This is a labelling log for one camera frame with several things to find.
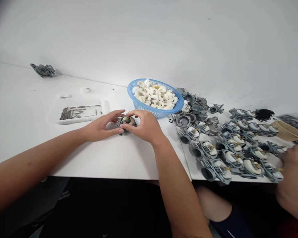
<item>white wall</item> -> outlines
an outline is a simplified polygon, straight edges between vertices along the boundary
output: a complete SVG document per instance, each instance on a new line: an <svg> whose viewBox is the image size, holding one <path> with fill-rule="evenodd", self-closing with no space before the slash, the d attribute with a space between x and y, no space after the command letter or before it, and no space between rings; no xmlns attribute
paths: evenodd
<svg viewBox="0 0 298 238"><path fill-rule="evenodd" d="M298 112L298 0L0 0L0 62Z"/></svg>

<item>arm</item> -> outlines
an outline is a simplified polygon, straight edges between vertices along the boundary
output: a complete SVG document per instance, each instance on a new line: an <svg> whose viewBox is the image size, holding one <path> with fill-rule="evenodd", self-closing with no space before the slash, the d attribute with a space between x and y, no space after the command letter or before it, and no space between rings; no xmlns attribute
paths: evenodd
<svg viewBox="0 0 298 238"><path fill-rule="evenodd" d="M106 130L125 110L101 116L87 126L67 132L0 163L0 210L41 182L74 150L88 141L99 141L123 130Z"/></svg>
<svg viewBox="0 0 298 238"><path fill-rule="evenodd" d="M284 181L277 186L278 203L298 219L298 145L287 149L284 161Z"/></svg>
<svg viewBox="0 0 298 238"><path fill-rule="evenodd" d="M148 111L127 113L127 116L133 115L141 119L140 125L122 124L121 127L152 144L173 237L212 237L193 185L158 120Z"/></svg>

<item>shorts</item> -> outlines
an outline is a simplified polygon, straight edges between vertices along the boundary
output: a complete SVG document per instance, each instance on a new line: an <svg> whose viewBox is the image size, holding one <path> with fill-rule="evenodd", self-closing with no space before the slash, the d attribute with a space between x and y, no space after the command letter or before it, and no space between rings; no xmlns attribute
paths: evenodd
<svg viewBox="0 0 298 238"><path fill-rule="evenodd" d="M213 227L223 238L253 238L255 237L251 228L237 206L232 206L232 212L221 222L210 221Z"/></svg>

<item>forearm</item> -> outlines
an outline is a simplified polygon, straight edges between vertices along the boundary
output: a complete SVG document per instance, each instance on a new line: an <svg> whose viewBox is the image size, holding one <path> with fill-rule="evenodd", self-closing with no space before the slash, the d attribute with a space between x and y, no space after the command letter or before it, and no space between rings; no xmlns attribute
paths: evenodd
<svg viewBox="0 0 298 238"><path fill-rule="evenodd" d="M153 149L172 229L184 237L212 237L193 185L169 140L165 138Z"/></svg>
<svg viewBox="0 0 298 238"><path fill-rule="evenodd" d="M84 142L75 130L0 163L0 210L41 182Z"/></svg>

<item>blue plastic basket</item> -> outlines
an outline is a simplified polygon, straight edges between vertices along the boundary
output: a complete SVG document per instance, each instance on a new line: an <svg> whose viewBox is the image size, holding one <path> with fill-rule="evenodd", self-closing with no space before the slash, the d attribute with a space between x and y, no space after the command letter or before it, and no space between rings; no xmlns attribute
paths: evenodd
<svg viewBox="0 0 298 238"><path fill-rule="evenodd" d="M160 81L157 81L157 80L154 80L154 79L149 79L149 80L153 83L165 86L167 90L172 90L173 93L175 94L175 96L178 98L178 101L174 105L174 108L172 110L163 110L163 109L150 107L150 106L144 104L143 102L139 101L135 97L135 95L132 93L132 89L137 86L137 83L139 81L144 82L145 80L146 79L136 79L136 80L130 82L130 84L128 85L128 94L129 94L129 97L133 100L133 105L134 105L135 109L150 111L157 119L162 119L171 113L176 113L176 112L180 111L183 108L184 99L183 99L182 95L175 88L171 87L170 85L165 84Z"/></svg>

